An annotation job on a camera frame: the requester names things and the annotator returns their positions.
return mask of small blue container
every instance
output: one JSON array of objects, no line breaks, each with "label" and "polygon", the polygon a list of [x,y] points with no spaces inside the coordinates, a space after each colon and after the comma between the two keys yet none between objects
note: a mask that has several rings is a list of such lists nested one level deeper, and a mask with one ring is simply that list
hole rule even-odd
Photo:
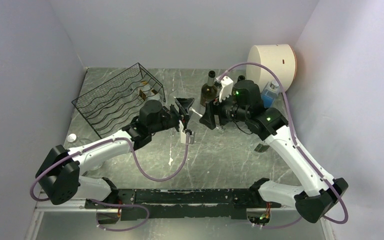
[{"label": "small blue container", "polygon": [[261,92],[261,99],[266,109],[271,108],[275,102],[276,97],[279,95],[279,84],[276,80],[267,82],[264,89]]}]

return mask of gray floor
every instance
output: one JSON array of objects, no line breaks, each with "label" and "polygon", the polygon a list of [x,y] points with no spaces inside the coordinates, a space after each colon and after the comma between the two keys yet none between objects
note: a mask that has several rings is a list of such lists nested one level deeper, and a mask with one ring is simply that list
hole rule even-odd
[{"label": "gray floor", "polygon": [[[89,68],[81,94],[111,79],[123,68]],[[148,69],[164,85],[167,105],[174,103],[173,97],[196,98],[207,79],[209,69]],[[234,71],[234,80],[244,75],[244,70]],[[285,114],[281,97],[274,107]],[[157,189],[209,189],[209,188],[248,188],[260,178],[270,178],[277,183],[299,185],[299,181],[272,149],[256,153],[251,147],[257,143],[257,136],[240,132],[234,124],[224,129],[209,130],[195,119],[188,125],[196,132],[195,144],[189,146],[186,165],[173,179],[166,182],[153,182],[145,178],[137,169],[131,154],[121,155],[104,162],[102,167],[87,172],[88,177],[109,178],[118,188],[157,188]],[[88,144],[99,139],[77,110],[67,134],[76,134],[75,143],[65,142],[66,148]],[[182,161],[185,146],[180,143],[179,134],[174,130],[159,132],[152,142],[137,151],[143,169],[155,178],[163,178],[173,173]],[[296,220],[295,210],[276,209],[272,213],[272,226]],[[129,232],[104,232],[96,228],[93,213],[46,212],[38,233],[38,240],[47,239],[325,239],[320,222],[298,224],[280,229],[266,230],[252,228],[249,224],[235,224],[229,218],[182,218],[151,219],[144,226]],[[131,227],[137,222],[119,222],[114,228]]]}]

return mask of wire basket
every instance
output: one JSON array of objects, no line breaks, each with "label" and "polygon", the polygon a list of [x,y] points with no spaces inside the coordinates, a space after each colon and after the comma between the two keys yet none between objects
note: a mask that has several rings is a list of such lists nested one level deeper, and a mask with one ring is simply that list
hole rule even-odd
[{"label": "wire basket", "polygon": [[102,139],[130,123],[146,100],[166,102],[163,85],[140,63],[72,101]]}]

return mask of white cap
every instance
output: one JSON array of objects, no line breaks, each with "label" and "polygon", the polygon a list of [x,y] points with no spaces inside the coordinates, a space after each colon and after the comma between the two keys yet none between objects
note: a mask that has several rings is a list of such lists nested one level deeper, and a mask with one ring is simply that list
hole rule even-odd
[{"label": "white cap", "polygon": [[69,143],[74,143],[76,140],[77,140],[77,136],[74,133],[67,136],[67,142]]}]

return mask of brown glass bottle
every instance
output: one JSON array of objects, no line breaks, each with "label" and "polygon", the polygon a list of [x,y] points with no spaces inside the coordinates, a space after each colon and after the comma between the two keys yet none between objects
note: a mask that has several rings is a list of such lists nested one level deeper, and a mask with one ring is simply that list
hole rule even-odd
[{"label": "brown glass bottle", "polygon": [[208,81],[201,87],[201,100],[199,103],[205,107],[206,102],[210,102],[211,100],[216,98],[217,95],[217,87],[214,86],[214,78],[216,77],[215,71],[208,72]]}]

